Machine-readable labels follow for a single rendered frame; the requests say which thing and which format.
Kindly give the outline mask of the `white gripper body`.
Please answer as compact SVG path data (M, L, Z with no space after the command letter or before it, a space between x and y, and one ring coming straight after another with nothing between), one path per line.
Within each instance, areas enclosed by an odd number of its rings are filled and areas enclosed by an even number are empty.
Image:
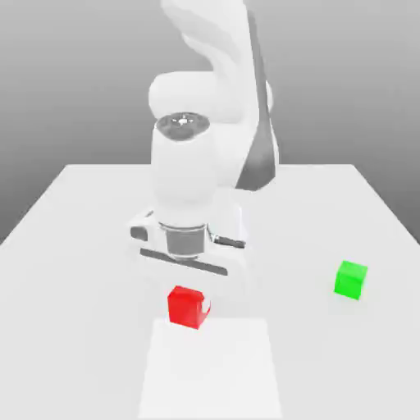
M193 290L230 290L234 287L234 278L224 267L176 261L165 253L146 248L139 249L137 259L142 277L165 290L176 285Z

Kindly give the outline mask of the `small green cube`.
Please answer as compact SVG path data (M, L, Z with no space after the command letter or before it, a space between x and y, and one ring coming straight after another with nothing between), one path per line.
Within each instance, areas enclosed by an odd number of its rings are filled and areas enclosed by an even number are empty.
M334 292L359 300L367 272L367 266L343 261L336 273Z

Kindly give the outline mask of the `small red cube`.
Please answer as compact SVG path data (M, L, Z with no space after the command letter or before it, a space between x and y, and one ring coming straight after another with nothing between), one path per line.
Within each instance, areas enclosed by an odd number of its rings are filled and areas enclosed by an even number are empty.
M175 286L167 296L169 321L198 330L211 309L211 301L203 293Z

